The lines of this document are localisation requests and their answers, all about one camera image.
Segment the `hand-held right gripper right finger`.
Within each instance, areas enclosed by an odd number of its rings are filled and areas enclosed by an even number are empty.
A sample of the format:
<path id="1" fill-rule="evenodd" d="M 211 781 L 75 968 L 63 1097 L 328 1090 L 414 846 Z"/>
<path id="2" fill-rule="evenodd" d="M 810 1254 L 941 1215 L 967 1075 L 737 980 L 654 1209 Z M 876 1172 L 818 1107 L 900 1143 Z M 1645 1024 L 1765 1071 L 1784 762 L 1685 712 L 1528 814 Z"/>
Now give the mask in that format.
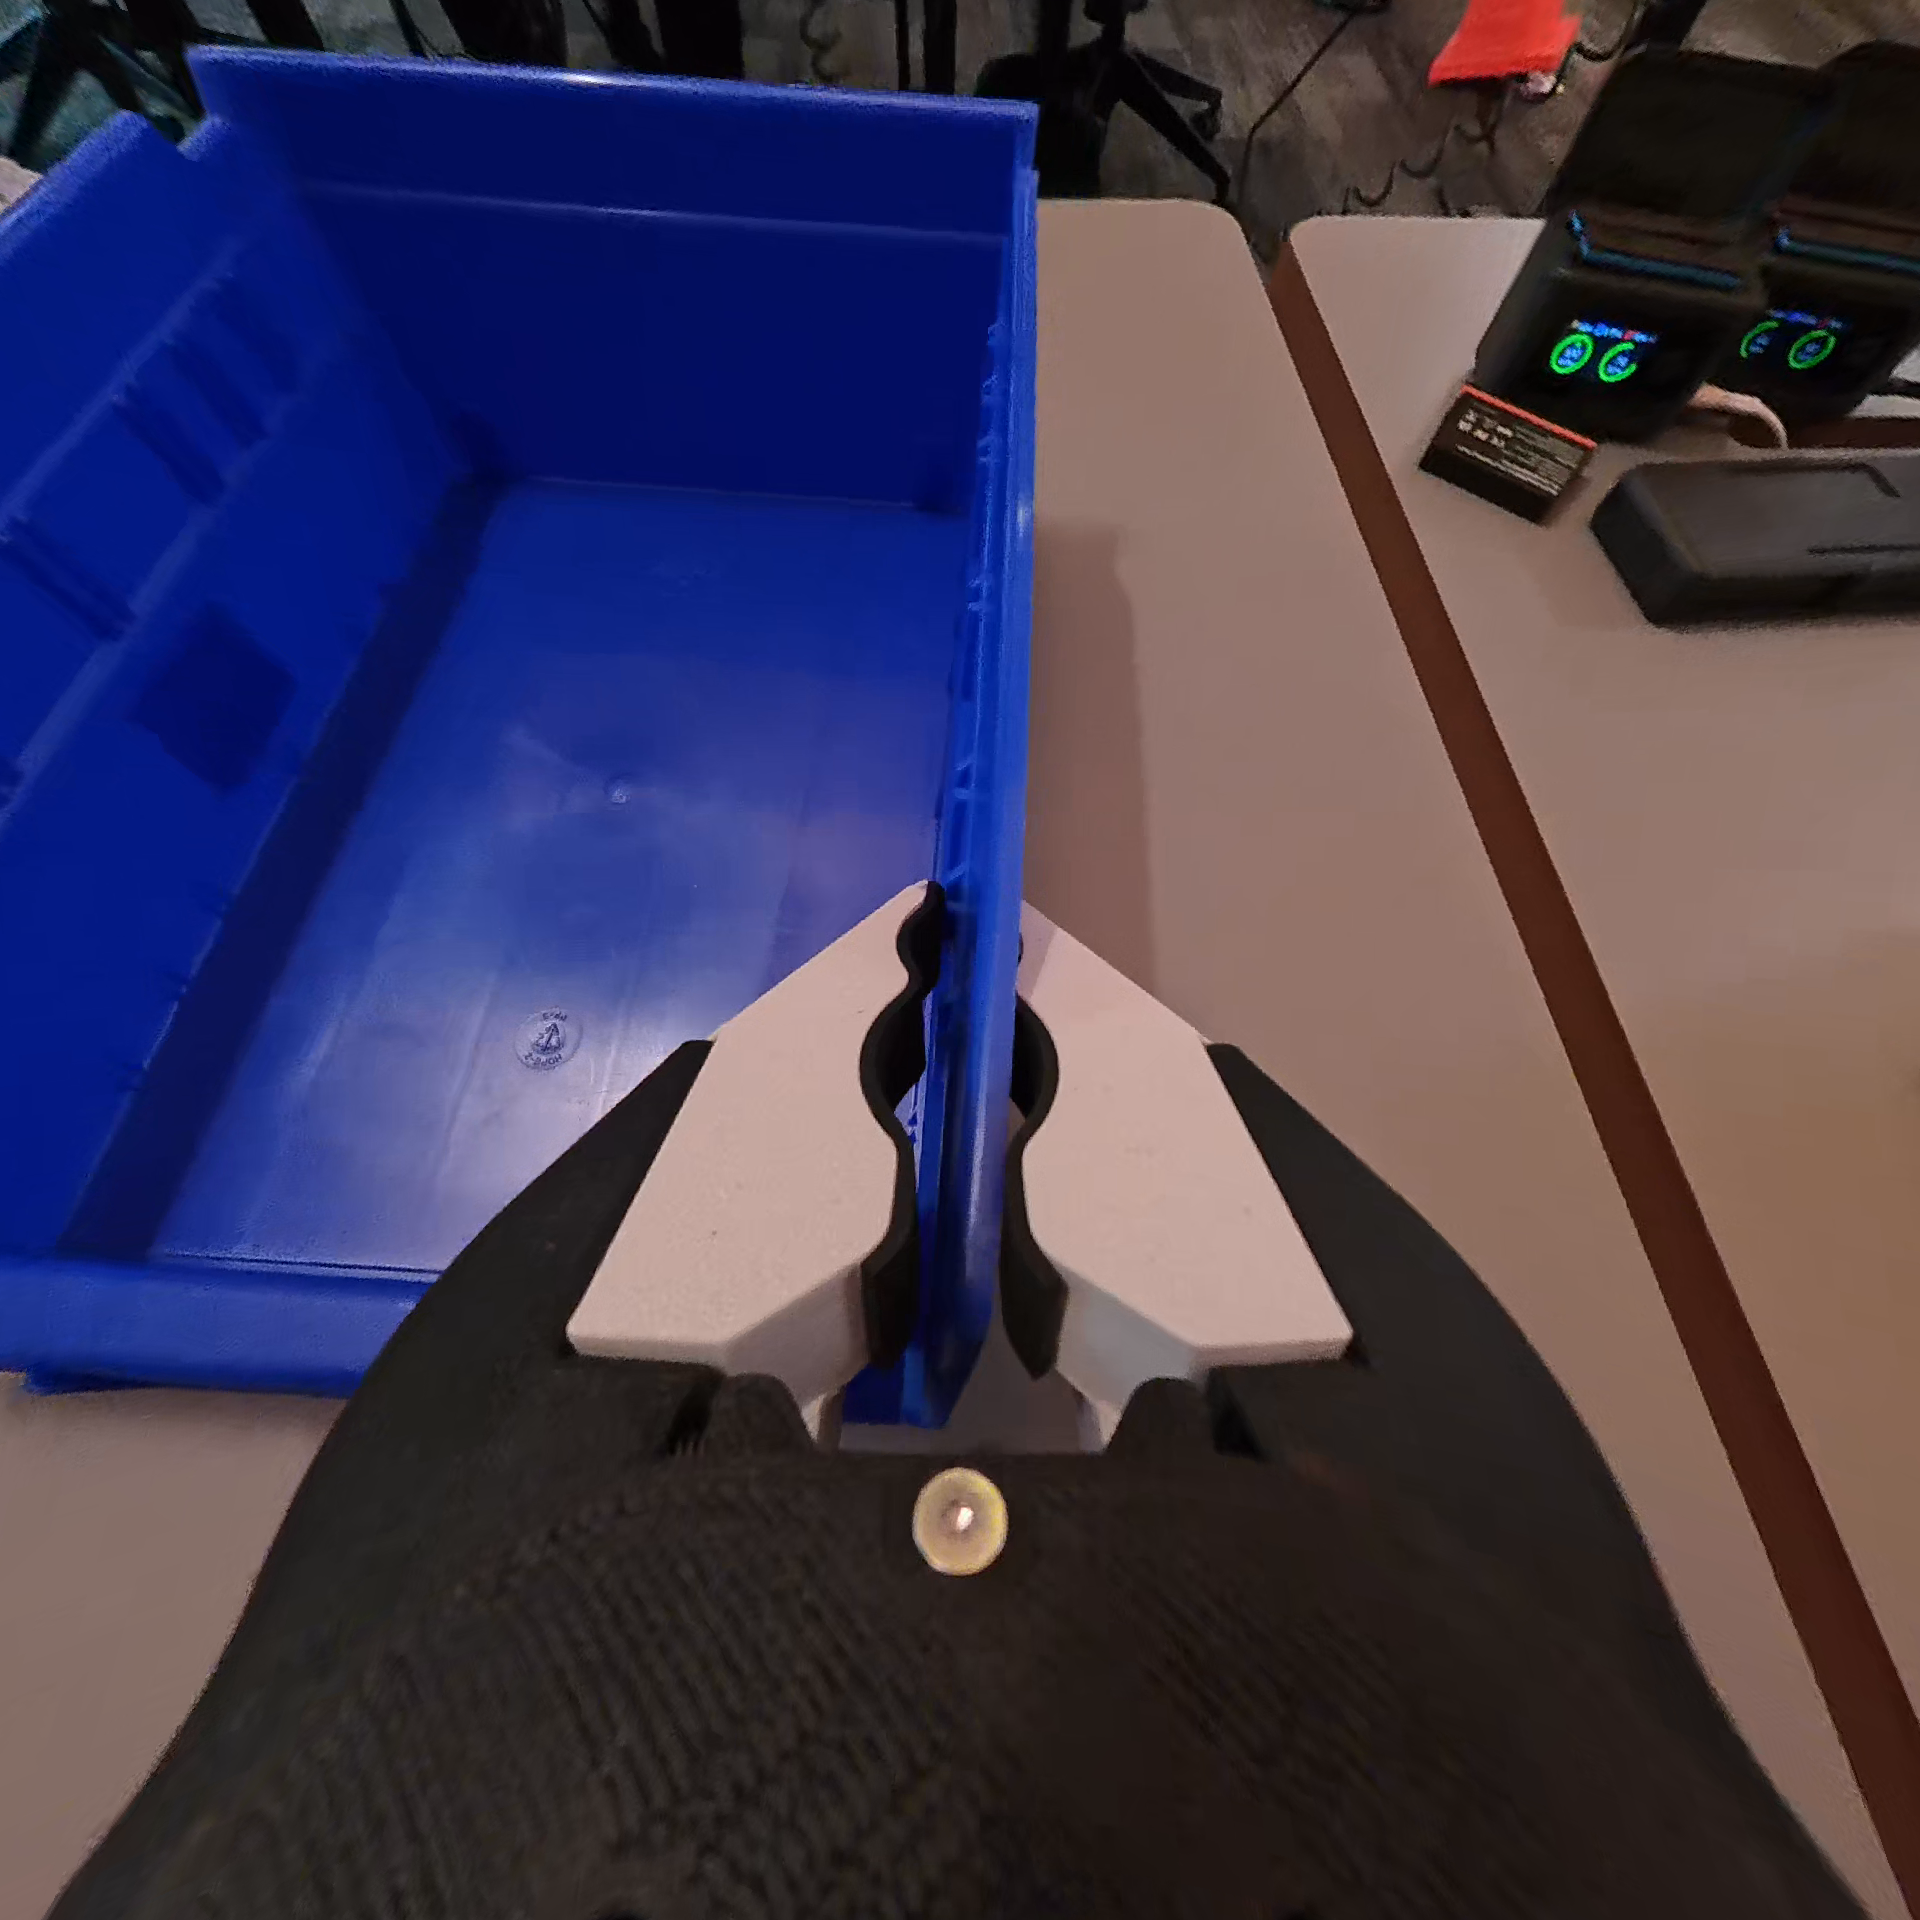
<path id="1" fill-rule="evenodd" d="M 1336 1362 L 1353 1329 L 1211 1045 L 1021 907 L 1002 1328 L 1105 1450 L 1155 1380 Z"/>

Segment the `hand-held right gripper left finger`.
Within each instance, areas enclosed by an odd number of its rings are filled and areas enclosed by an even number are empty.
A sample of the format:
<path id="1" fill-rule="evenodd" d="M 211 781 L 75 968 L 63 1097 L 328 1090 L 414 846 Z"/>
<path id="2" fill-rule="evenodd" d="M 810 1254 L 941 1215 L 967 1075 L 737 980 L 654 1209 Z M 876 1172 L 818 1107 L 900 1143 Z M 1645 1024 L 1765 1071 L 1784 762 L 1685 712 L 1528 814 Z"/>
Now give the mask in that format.
<path id="1" fill-rule="evenodd" d="M 715 1029 L 570 1311 L 576 1354 L 777 1380 L 819 1437 L 921 1299 L 914 1148 L 947 925 L 903 890 Z"/>

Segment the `blue plastic bin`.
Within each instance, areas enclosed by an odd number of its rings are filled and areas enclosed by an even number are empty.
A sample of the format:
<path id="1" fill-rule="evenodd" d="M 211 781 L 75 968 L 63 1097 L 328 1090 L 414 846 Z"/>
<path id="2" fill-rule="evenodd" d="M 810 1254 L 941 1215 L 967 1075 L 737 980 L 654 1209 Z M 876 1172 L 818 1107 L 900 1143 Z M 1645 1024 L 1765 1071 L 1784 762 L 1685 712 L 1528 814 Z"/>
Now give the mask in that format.
<path id="1" fill-rule="evenodd" d="M 346 1395 L 680 1045 L 947 897 L 991 1318 L 1039 112 L 220 49 L 5 214 L 5 1373 Z"/>

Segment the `black battery red stripe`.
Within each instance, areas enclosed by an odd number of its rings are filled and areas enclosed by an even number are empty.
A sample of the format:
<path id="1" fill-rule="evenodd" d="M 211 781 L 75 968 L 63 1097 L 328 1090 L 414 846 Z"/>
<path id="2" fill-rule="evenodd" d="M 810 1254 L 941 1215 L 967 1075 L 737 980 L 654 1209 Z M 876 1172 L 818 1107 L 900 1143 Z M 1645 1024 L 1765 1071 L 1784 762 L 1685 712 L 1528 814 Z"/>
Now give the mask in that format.
<path id="1" fill-rule="evenodd" d="M 1444 410 L 1420 473 L 1518 521 L 1545 526 L 1594 456 L 1594 439 L 1466 382 Z"/>

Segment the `black flat case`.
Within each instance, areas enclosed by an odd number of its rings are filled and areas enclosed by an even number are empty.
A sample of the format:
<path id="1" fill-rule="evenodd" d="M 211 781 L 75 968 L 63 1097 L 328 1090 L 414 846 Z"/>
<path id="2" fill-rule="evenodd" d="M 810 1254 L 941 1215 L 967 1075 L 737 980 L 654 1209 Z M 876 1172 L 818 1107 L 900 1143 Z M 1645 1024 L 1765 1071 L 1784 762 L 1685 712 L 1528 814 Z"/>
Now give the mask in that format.
<path id="1" fill-rule="evenodd" d="M 1918 452 L 1633 469 L 1591 530 L 1667 632 L 1918 613 Z"/>

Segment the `black charging case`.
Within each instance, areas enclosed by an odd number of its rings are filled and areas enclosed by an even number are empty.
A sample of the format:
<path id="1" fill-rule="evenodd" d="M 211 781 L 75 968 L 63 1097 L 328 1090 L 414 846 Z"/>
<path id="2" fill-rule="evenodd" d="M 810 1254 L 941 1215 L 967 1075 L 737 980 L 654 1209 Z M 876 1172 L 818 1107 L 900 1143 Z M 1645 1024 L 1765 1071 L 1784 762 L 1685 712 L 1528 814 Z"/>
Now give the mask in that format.
<path id="1" fill-rule="evenodd" d="M 1824 77 L 1834 111 L 1769 214 L 1763 315 L 1717 372 L 1787 431 L 1854 413 L 1918 339 L 1918 53 L 1861 43 Z"/>
<path id="2" fill-rule="evenodd" d="M 1833 112 L 1818 67 L 1645 47 L 1601 87 L 1470 382 L 1642 444 L 1769 309 L 1769 209 Z"/>

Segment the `black office chair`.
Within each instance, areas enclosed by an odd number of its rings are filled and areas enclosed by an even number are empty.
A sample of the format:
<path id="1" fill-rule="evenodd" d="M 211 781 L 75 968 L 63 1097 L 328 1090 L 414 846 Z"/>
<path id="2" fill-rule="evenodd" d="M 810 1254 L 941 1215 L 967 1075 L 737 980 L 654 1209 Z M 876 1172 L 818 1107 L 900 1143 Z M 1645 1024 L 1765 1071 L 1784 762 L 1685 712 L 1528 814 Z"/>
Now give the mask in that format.
<path id="1" fill-rule="evenodd" d="M 1109 123 L 1125 109 L 1204 176 L 1213 204 L 1227 206 L 1233 176 L 1214 149 L 1225 96 L 1131 37 L 1130 23 L 1147 10 L 1147 3 L 1043 3 L 1031 49 L 981 67 L 975 100 L 1026 102 L 1039 112 L 1035 167 L 1043 198 L 1100 198 Z"/>

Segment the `orange traffic cone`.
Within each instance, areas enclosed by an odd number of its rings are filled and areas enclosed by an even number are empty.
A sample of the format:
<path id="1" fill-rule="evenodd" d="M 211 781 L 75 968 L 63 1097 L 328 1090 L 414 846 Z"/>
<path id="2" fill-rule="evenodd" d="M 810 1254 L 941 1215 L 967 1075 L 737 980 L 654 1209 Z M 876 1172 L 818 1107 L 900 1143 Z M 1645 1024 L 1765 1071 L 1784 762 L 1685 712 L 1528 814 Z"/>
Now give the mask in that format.
<path id="1" fill-rule="evenodd" d="M 1551 85 L 1580 26 L 1566 3 L 1467 3 L 1427 67 L 1427 87 Z"/>

